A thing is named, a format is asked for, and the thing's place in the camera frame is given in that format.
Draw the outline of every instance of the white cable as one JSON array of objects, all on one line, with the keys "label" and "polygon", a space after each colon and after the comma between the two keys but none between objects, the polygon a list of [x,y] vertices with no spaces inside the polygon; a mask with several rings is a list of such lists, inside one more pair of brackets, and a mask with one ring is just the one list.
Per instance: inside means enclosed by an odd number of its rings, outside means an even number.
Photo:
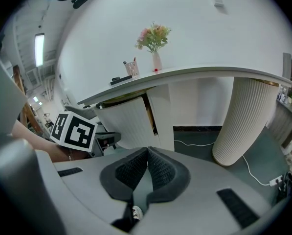
[{"label": "white cable", "polygon": [[269,186],[270,184],[262,184],[255,176],[252,175],[252,173],[250,172],[250,168],[249,168],[249,165],[248,165],[248,162],[247,160],[245,159],[244,156],[242,156],[243,159],[245,160],[246,164],[247,164],[247,167],[248,167],[248,171],[249,171],[249,174],[251,175],[251,177],[253,177],[256,181],[258,181],[258,183],[262,186]]},{"label": "white cable", "polygon": [[[181,143],[185,144],[184,142],[179,141],[179,140],[174,140],[174,142],[181,142]],[[214,144],[214,143],[215,143],[215,142],[213,142],[213,143],[209,143],[209,144],[203,144],[203,145],[198,145],[198,144],[185,144],[185,145],[187,145],[187,146],[199,146],[199,147],[202,147],[202,146],[212,145],[212,144]]]}]

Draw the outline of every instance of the pen holder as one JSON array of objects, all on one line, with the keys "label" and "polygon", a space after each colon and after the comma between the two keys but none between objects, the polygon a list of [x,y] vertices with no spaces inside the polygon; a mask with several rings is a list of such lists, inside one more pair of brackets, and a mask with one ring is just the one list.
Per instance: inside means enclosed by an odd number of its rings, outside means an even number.
[{"label": "pen holder", "polygon": [[139,76],[139,70],[136,61],[127,63],[125,68],[128,75],[132,75],[132,77]]}]

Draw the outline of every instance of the ceiling light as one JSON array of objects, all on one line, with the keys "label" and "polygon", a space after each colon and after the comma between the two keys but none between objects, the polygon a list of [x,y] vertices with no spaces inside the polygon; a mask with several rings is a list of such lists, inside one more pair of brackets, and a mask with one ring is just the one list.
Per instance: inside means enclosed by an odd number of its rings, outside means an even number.
[{"label": "ceiling light", "polygon": [[35,63],[36,67],[43,65],[44,63],[44,40],[45,34],[37,34],[35,36]]}]

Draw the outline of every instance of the floor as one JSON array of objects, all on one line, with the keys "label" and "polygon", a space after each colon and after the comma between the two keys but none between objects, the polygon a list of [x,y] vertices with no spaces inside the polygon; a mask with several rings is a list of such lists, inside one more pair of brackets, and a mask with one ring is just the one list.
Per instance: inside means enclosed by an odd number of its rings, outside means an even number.
[{"label": "floor", "polygon": [[[186,144],[208,144],[213,143],[219,132],[174,132],[174,139],[183,141]],[[121,152],[123,149],[118,148],[105,151],[105,155]],[[213,162],[211,156],[212,146],[185,146],[180,142],[175,142],[175,151],[181,154]],[[245,153],[251,173],[257,177],[263,184],[268,184],[270,180],[284,175],[289,170],[285,157],[273,139],[267,128],[264,128],[255,143]],[[275,204],[277,193],[276,187],[262,186],[253,179],[248,172],[247,165],[243,158],[240,158],[235,164],[226,167],[228,171],[234,174],[244,183],[251,186],[261,194],[269,203]],[[141,207],[143,211],[147,210],[146,196],[152,192],[152,181],[148,171],[146,171],[139,185],[134,191],[134,202]]]}]

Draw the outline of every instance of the flower vase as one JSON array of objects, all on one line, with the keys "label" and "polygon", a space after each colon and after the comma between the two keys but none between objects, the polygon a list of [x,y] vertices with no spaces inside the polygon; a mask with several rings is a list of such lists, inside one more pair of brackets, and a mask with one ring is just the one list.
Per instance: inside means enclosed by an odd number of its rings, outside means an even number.
[{"label": "flower vase", "polygon": [[162,69],[162,63],[159,56],[159,53],[153,52],[152,53],[152,60],[154,63],[154,71],[157,69],[158,71]]}]

